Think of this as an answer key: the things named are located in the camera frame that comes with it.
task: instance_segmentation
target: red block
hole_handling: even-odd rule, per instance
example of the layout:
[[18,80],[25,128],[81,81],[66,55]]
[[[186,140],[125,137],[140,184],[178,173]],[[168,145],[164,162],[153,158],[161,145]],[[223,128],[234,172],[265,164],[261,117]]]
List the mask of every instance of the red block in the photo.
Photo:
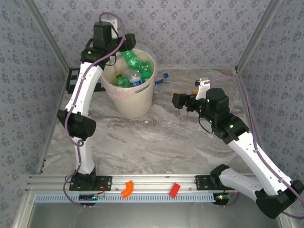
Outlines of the red block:
[[175,184],[173,185],[173,187],[172,187],[172,189],[171,189],[169,195],[170,195],[171,197],[173,197],[173,198],[176,197],[176,194],[177,194],[177,192],[179,191],[180,187],[181,187],[181,186],[180,186],[179,184],[175,183]]

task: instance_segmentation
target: water bottle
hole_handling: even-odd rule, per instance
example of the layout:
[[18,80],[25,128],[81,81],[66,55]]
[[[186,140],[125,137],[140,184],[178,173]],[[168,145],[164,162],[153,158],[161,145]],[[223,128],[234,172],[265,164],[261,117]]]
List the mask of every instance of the water bottle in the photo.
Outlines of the water bottle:
[[138,60],[138,57],[133,52],[133,50],[122,51],[121,54],[124,57],[125,61],[127,62],[129,68],[136,69],[136,70],[138,69],[139,60]]
[[125,75],[128,77],[132,87],[139,86],[142,84],[141,74],[138,70],[128,70],[125,72]]
[[138,68],[141,73],[142,83],[145,83],[151,76],[151,65],[149,62],[141,62]]
[[130,88],[132,87],[131,83],[129,82],[128,78],[123,76],[122,73],[116,73],[116,84],[122,88]]

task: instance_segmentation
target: marble floor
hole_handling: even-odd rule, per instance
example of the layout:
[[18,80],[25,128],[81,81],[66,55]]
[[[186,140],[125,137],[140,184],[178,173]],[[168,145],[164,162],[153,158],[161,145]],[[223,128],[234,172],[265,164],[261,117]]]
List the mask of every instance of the marble floor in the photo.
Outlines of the marble floor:
[[[136,119],[121,116],[105,92],[93,94],[89,117],[96,120],[92,153],[98,174],[187,174],[209,173],[227,164],[241,173],[251,172],[243,160],[216,136],[206,133],[197,113],[174,108],[173,92],[191,93],[195,80],[231,74],[231,70],[161,70],[169,78],[154,88],[152,107]],[[230,110],[246,122],[234,81],[215,82],[230,100]],[[71,95],[65,94],[61,109]],[[209,123],[202,121],[209,129]],[[46,155],[43,174],[68,174],[76,166],[75,151],[57,121]]]

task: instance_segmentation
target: patterned wallpaper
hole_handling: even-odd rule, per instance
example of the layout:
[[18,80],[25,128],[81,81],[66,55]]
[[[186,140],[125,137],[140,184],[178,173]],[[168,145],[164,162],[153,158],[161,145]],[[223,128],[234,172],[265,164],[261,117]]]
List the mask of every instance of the patterned wallpaper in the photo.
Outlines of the patterned wallpaper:
[[37,171],[66,75],[22,0],[0,3],[0,227]]
[[269,0],[37,0],[70,67],[103,11],[118,14],[166,67],[234,66]]
[[266,152],[292,179],[304,182],[303,0],[283,1],[241,75]]

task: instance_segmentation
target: white plastic bucket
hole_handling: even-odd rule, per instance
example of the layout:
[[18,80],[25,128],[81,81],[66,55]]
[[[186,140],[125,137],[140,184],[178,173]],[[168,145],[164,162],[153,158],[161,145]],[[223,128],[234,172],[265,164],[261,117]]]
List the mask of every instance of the white plastic bucket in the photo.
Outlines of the white plastic bucket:
[[152,105],[154,77],[157,75],[157,62],[154,53],[143,44],[136,44],[133,49],[140,61],[151,64],[152,76],[145,83],[132,87],[121,88],[116,86],[116,72],[125,72],[129,69],[125,59],[116,53],[117,61],[114,66],[106,66],[101,75],[101,82],[107,94],[113,100],[118,112],[128,118],[136,118],[148,112]]

